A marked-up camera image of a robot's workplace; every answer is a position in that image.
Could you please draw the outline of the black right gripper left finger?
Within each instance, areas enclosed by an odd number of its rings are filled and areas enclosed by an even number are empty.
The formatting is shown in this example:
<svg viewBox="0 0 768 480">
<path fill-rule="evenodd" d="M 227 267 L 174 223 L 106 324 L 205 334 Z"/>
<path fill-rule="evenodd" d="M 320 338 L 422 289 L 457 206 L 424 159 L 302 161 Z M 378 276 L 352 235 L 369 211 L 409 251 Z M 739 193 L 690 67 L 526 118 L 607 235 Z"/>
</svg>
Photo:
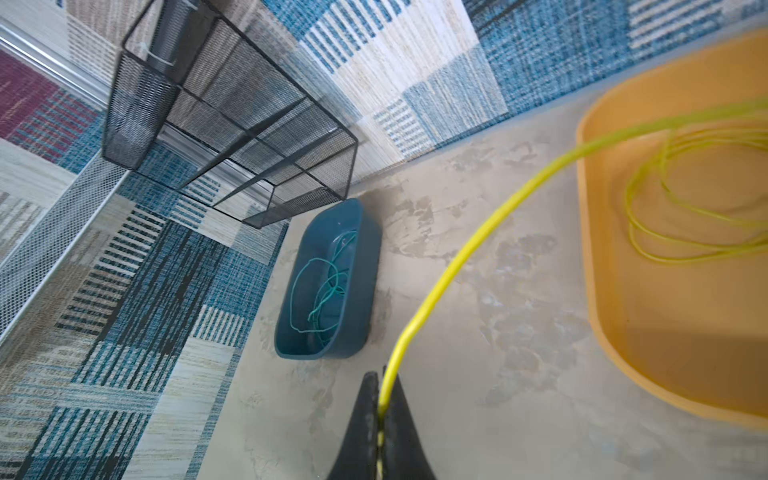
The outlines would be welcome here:
<svg viewBox="0 0 768 480">
<path fill-rule="evenodd" d="M 377 477 L 378 387 L 377 373 L 366 372 L 328 480 Z"/>
</svg>

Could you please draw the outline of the yellow plastic bin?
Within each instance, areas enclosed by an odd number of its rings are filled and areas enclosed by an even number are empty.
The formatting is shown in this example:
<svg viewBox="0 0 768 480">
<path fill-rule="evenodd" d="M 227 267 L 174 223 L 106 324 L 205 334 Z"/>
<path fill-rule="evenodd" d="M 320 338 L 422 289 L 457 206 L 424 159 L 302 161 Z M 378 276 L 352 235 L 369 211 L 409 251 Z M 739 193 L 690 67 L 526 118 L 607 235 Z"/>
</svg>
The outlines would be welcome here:
<svg viewBox="0 0 768 480">
<path fill-rule="evenodd" d="M 608 90 L 578 163 L 589 321 L 633 382 L 695 415 L 767 426 L 767 32 Z"/>
</svg>

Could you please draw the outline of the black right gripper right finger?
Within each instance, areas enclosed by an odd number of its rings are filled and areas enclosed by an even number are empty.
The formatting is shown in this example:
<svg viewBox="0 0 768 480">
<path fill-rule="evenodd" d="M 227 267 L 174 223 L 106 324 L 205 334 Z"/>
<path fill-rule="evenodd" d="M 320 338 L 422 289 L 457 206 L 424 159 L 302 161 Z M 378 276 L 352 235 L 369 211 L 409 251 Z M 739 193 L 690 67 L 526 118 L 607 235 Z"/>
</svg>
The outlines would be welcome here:
<svg viewBox="0 0 768 480">
<path fill-rule="evenodd" d="M 395 380 L 383 420 L 381 464 L 383 479 L 436 479 L 423 451 L 399 377 Z"/>
</svg>

